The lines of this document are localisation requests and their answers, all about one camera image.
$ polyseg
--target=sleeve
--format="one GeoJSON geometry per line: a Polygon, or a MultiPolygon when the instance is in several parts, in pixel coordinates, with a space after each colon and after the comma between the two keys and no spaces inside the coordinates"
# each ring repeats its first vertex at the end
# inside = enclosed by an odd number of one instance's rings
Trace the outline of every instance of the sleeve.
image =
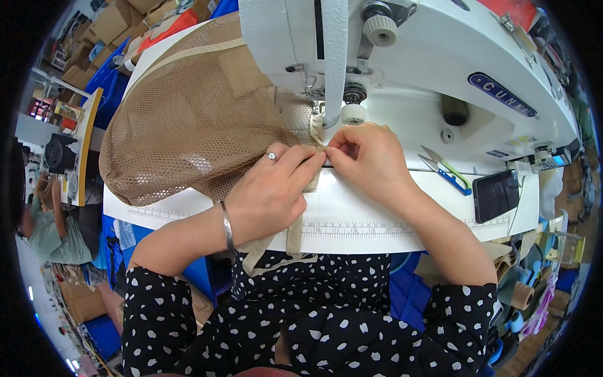
{"type": "Polygon", "coordinates": [[[191,289],[177,277],[144,267],[126,272],[124,375],[169,373],[197,334],[191,289]]]}
{"type": "Polygon", "coordinates": [[[475,376],[479,372],[495,301],[496,284],[434,286],[423,312],[422,344],[415,348],[426,375],[475,376]]]}
{"type": "Polygon", "coordinates": [[[31,248],[45,258],[50,257],[50,254],[62,243],[63,241],[58,235],[57,226],[54,222],[48,223],[41,229],[36,229],[35,236],[30,239],[31,248]]]}
{"type": "Polygon", "coordinates": [[[34,200],[31,202],[31,211],[32,212],[40,212],[42,210],[42,202],[40,201],[40,197],[34,196],[34,200]]]}

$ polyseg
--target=beige binding tape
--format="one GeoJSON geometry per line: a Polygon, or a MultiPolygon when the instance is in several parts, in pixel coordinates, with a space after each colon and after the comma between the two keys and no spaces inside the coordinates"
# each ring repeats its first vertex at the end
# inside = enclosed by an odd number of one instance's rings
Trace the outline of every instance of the beige binding tape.
{"type": "Polygon", "coordinates": [[[233,40],[229,40],[227,42],[222,42],[222,43],[216,43],[214,45],[209,45],[209,46],[201,46],[201,47],[193,47],[193,48],[189,48],[186,49],[184,51],[180,51],[175,53],[174,55],[163,59],[160,63],[155,64],[154,66],[150,67],[149,69],[147,69],[139,78],[138,80],[136,80],[134,82],[134,84],[132,84],[132,86],[130,86],[130,88],[128,89],[128,91],[125,93],[124,95],[124,99],[122,101],[124,101],[126,98],[128,98],[128,95],[130,94],[130,92],[132,91],[132,89],[142,81],[142,79],[144,79],[146,76],[150,75],[152,72],[154,72],[156,69],[161,68],[162,66],[165,66],[168,63],[172,63],[178,59],[182,59],[183,57],[189,57],[189,56],[193,56],[193,55],[199,55],[199,54],[205,54],[206,52],[214,52],[214,51],[222,51],[225,49],[230,49],[230,48],[235,48],[235,47],[239,47],[239,46],[243,46],[246,45],[247,43],[245,43],[245,41],[243,40],[243,38],[237,38],[237,39],[233,39],[233,40]]]}

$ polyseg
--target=brown mesh fabric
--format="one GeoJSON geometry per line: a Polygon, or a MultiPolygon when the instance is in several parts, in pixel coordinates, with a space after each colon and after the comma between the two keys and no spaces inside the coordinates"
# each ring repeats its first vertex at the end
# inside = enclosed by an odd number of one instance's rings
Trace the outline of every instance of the brown mesh fabric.
{"type": "Polygon", "coordinates": [[[145,206],[188,187],[222,199],[273,142],[314,144],[312,103],[272,85],[246,45],[160,62],[240,38],[240,29],[237,13],[203,25],[161,56],[120,104],[99,167],[124,203],[145,206]]]}

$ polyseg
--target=woman's left hand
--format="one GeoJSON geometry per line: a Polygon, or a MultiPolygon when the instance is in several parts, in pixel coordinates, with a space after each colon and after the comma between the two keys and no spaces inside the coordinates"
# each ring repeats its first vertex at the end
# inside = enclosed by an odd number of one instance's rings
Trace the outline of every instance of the woman's left hand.
{"type": "Polygon", "coordinates": [[[268,152],[277,160],[259,159],[225,200],[235,246],[276,234],[301,216],[306,210],[302,190],[326,160],[323,151],[306,145],[289,148],[277,142],[268,152]]]}

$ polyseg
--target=smartphone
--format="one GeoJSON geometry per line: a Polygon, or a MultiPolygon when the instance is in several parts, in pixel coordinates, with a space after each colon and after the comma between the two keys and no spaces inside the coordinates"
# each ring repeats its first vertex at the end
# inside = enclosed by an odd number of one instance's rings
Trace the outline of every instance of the smartphone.
{"type": "Polygon", "coordinates": [[[515,170],[478,178],[473,181],[475,221],[483,224],[517,207],[519,181],[515,170]]]}

